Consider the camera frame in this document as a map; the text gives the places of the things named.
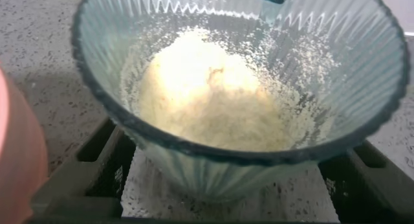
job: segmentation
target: flour mixture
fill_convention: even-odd
[[[333,118],[317,124],[315,117],[328,113],[317,100],[304,101],[266,66],[255,64],[265,61],[264,51],[245,43],[248,56],[230,54],[207,33],[181,32],[153,55],[139,80],[142,72],[131,69],[136,55],[131,53],[122,74],[125,106],[163,131],[217,148],[278,151],[324,140]]]
[[[185,139],[231,150],[287,143],[279,109],[238,55],[196,32],[155,55],[143,77],[140,117]]]

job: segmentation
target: bowl rim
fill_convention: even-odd
[[[109,113],[109,116],[112,117],[115,122],[122,123],[122,126],[127,129],[137,129],[139,134],[145,139],[155,142],[163,148],[179,151],[195,157],[204,157],[216,162],[231,162],[241,166],[273,166],[277,164],[296,164],[303,161],[321,161],[338,153],[345,152],[348,148],[357,146],[362,143],[367,136],[375,133],[383,123],[391,118],[392,113],[400,106],[399,100],[406,94],[406,86],[409,82],[410,55],[408,44],[404,37],[404,31],[398,24],[396,17],[391,13],[390,9],[382,0],[373,1],[376,1],[382,11],[385,12],[386,17],[389,18],[392,26],[396,28],[397,36],[402,42],[402,60],[404,64],[401,68],[402,77],[398,83],[397,90],[392,94],[389,102],[373,118],[353,132],[340,137],[339,139],[308,148],[266,152],[224,150],[205,144],[191,142],[172,135],[148,124],[130,113],[103,89],[97,79],[93,76],[83,57],[80,24],[82,22],[83,6],[88,0],[81,0],[74,15],[71,28],[72,55],[76,61],[76,66],[80,71],[83,81],[91,90],[95,98],[103,104],[104,108]]]

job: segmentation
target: speckled countertop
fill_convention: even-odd
[[[1,66],[24,92],[45,130],[51,171],[73,153],[106,117],[102,107],[83,86],[72,60],[69,29],[77,4],[78,0],[0,0]],[[410,41],[410,48],[414,51],[414,40]],[[414,94],[405,97],[392,120],[369,140],[414,178]],[[145,168],[148,166],[146,163],[145,158],[135,157],[133,165]],[[148,169],[139,176],[143,176],[141,179],[146,176],[159,177],[157,173]],[[257,207],[256,214],[261,214],[262,219],[336,220],[316,165],[284,181],[278,181],[274,187],[270,185],[258,191],[256,197],[252,196],[245,201],[246,204],[260,199],[264,191],[270,196],[275,189],[281,188],[284,191],[275,194],[275,199],[270,200],[272,204],[262,203],[262,206]],[[150,188],[140,185],[140,181],[133,181],[127,189],[146,192]],[[139,199],[139,194],[127,197],[124,201],[124,205],[127,205],[126,215],[136,216],[137,210],[146,212],[144,216],[152,212],[151,216],[161,215],[164,218],[187,215],[185,211],[175,211],[171,216],[169,206],[164,207],[165,205],[165,213],[160,214],[159,210],[153,209],[154,206],[161,206],[155,204],[154,199],[141,197],[147,199],[144,201],[147,202],[145,208],[145,203]],[[181,202],[175,206],[183,206],[185,210],[186,204],[180,204]],[[315,204],[320,204],[321,207],[315,208]],[[281,207],[283,212],[269,213],[271,211],[267,210]],[[203,204],[196,204],[195,208],[206,209]],[[220,212],[224,212],[223,208],[228,210],[227,207],[222,207]],[[247,211],[238,209],[229,212],[243,214]]]
[[[0,0],[1,67],[25,94],[45,131],[54,170],[105,118],[71,55],[77,0]]]

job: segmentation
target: pink container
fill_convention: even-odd
[[[30,199],[47,174],[40,125],[0,68],[0,223],[22,223],[32,214]]]

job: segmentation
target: ribbed glass bowl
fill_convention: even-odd
[[[303,99],[334,109],[326,137],[283,151],[221,150],[134,115],[121,98],[125,74],[138,82],[150,57],[178,31],[193,27],[218,32],[212,40],[224,39],[229,53],[251,56],[240,47],[248,41],[262,52],[256,63],[293,84]],[[243,196],[356,146],[389,120],[406,92],[409,71],[403,31],[381,0],[82,0],[72,46],[85,83],[111,118],[172,182],[210,201]],[[313,55],[298,59],[301,49]],[[319,72],[309,73],[303,62]],[[317,124],[309,134],[319,130]]]

